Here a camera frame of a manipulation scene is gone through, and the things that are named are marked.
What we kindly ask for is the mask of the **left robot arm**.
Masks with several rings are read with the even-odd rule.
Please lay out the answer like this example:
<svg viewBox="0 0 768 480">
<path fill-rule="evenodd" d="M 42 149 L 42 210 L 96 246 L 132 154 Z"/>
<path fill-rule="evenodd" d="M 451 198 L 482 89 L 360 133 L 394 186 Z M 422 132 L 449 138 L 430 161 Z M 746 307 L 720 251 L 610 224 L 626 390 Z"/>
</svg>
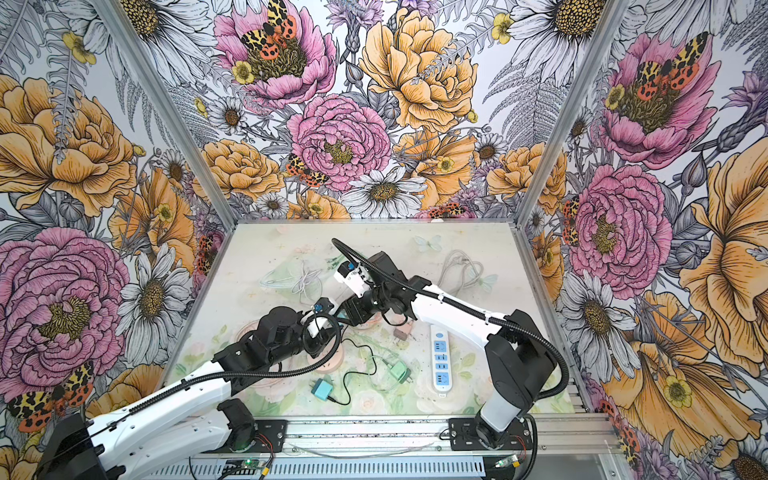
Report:
<svg viewBox="0 0 768 480">
<path fill-rule="evenodd" d="M 192 373 L 148 397 L 85 420 L 65 418 L 37 467 L 39 479 L 140 479 L 166 465 L 222 448 L 244 451 L 262 436 L 237 394 L 265 379 L 309 373 L 339 349 L 344 326 L 379 312 L 368 295 L 309 310 L 272 308 L 255 329 Z"/>
</svg>

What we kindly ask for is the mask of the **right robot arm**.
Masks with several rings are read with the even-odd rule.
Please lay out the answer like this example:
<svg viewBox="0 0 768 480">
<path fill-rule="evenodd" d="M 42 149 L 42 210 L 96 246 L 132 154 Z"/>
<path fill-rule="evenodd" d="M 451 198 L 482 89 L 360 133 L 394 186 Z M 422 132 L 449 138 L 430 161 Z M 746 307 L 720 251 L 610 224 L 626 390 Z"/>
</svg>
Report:
<svg viewBox="0 0 768 480">
<path fill-rule="evenodd" d="M 483 447 L 500 448 L 513 421 L 529 413 L 536 401 L 557 396 L 568 386 L 567 361 L 528 313 L 482 309 L 424 277 L 408 278 L 383 251 L 366 258 L 337 238 L 332 245 L 346 257 L 335 278 L 354 293 L 341 304 L 349 325 L 393 313 L 451 333 L 485 353 L 494 391 L 475 416 Z"/>
</svg>

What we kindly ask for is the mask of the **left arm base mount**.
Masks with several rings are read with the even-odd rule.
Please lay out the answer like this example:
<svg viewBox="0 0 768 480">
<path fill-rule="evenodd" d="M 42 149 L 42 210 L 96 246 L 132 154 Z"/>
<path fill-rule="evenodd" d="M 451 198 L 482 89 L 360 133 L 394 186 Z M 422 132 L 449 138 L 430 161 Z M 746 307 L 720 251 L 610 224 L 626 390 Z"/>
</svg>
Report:
<svg viewBox="0 0 768 480">
<path fill-rule="evenodd" d="M 231 453 L 280 453 L 287 427 L 286 420 L 257 419 L 235 427 L 222 449 Z"/>
</svg>

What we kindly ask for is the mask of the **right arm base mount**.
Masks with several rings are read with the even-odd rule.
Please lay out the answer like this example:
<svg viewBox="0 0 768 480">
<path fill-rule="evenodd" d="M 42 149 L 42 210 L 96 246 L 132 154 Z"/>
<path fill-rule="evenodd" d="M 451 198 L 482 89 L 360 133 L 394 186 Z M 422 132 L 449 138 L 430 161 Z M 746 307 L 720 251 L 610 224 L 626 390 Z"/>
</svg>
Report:
<svg viewBox="0 0 768 480">
<path fill-rule="evenodd" d="M 479 420 L 479 417 L 447 420 L 448 442 L 452 451 L 530 451 L 533 448 L 533 426 L 528 420 L 513 420 L 503 433 Z"/>
</svg>

